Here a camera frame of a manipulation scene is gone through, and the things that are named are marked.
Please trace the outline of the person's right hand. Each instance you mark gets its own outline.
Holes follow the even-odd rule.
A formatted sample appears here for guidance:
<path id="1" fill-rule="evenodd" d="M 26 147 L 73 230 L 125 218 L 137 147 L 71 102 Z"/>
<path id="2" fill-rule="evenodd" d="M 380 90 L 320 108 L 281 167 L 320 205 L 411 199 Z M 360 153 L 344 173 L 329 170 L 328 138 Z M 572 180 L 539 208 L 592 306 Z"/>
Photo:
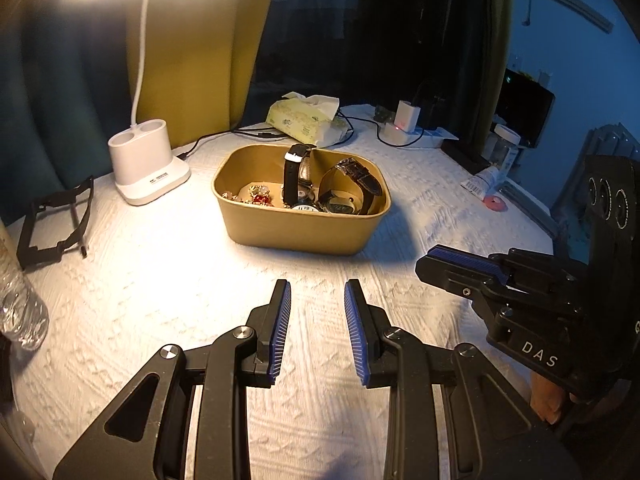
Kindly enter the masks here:
<path id="1" fill-rule="evenodd" d="M 530 407 L 544 422 L 556 424 L 561 418 L 567 392 L 535 372 L 530 375 L 530 380 Z"/>

